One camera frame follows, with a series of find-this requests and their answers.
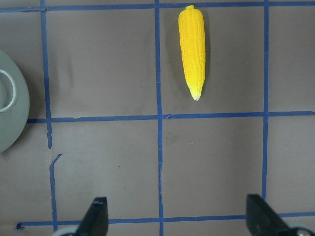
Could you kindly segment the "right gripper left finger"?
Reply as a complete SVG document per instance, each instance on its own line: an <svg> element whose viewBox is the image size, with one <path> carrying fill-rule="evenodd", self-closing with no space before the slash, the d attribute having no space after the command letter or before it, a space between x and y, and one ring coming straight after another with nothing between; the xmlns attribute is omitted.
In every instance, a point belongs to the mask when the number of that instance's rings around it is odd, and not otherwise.
<svg viewBox="0 0 315 236"><path fill-rule="evenodd" d="M96 197L76 230L77 236L106 236L109 228L106 197Z"/></svg>

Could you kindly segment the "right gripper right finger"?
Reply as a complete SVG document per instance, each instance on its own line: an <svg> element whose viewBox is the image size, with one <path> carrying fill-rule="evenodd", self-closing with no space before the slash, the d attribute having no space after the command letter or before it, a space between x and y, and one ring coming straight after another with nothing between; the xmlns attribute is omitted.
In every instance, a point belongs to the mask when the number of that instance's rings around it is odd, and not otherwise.
<svg viewBox="0 0 315 236"><path fill-rule="evenodd" d="M246 198L246 226L252 236L294 236L291 229L258 195Z"/></svg>

